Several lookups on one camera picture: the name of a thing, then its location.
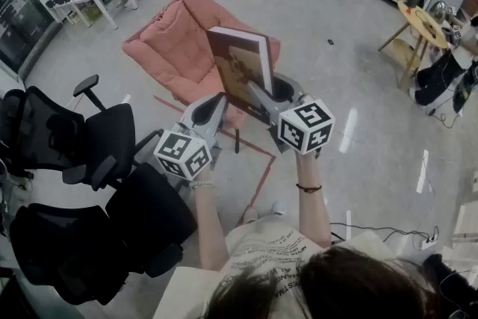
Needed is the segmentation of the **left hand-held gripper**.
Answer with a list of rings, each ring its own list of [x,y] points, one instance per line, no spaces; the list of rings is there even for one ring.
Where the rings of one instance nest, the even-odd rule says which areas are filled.
[[[166,173],[193,181],[207,165],[215,166],[222,148],[206,134],[217,133],[228,104],[225,93],[205,96],[186,108],[180,123],[164,130],[153,155]]]

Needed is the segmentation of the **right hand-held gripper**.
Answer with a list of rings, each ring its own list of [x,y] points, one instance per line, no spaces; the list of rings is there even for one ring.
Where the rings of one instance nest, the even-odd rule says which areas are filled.
[[[321,99],[309,96],[292,78],[275,72],[272,96],[254,81],[247,82],[252,103],[270,118],[268,131],[284,153],[289,149],[305,155],[320,154],[321,148],[330,141],[335,117]]]

